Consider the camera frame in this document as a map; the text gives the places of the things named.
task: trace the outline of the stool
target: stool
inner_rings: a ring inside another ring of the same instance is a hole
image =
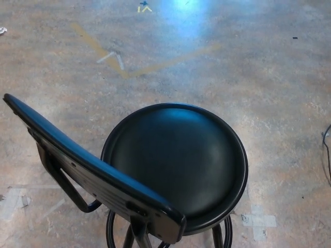
[[[115,248],[115,213],[130,222],[123,248],[134,239],[151,248],[147,234],[166,248],[208,229],[215,248],[231,247],[230,213],[244,192],[248,162],[236,133],[216,115],[178,103],[142,108],[114,128],[100,160],[17,98],[5,94],[4,100],[37,142],[45,169],[78,208],[110,208],[109,248]],[[63,171],[96,200],[88,205]]]
[[[245,189],[248,163],[238,136],[219,117],[186,104],[145,107],[114,128],[101,159],[169,200],[186,216],[185,236],[212,228],[215,247],[231,247],[230,213]],[[109,248],[115,248],[114,217],[110,211]],[[130,231],[125,244],[132,247]]]

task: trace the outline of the round black seat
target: round black seat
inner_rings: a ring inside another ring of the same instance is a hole
[[[245,189],[248,164],[235,132],[202,108],[142,108],[109,135],[102,159],[167,199],[187,218],[184,235],[220,223]]]

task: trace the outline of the backrest frame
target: backrest frame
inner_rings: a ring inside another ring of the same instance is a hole
[[[80,210],[91,212],[102,203],[128,221],[148,224],[148,232],[166,243],[181,239],[186,218],[167,200],[87,152],[19,99],[5,94],[4,101],[37,142],[45,169]],[[88,205],[62,171],[96,200]]]

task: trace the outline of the stool leg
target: stool leg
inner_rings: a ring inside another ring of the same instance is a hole
[[[221,225],[213,227],[213,239],[215,248],[224,248]]]
[[[133,242],[134,242],[134,236],[130,225],[126,232],[123,248],[132,248]]]

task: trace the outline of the black cable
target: black cable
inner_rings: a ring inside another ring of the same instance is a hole
[[[325,137],[331,128],[331,125],[326,129],[326,131],[323,134],[323,145],[326,147],[326,152],[327,152],[327,162],[328,162],[328,167],[329,167],[329,175],[330,175],[330,181],[331,181],[331,165],[330,165],[330,152],[329,152],[329,147],[327,146],[325,142]]]

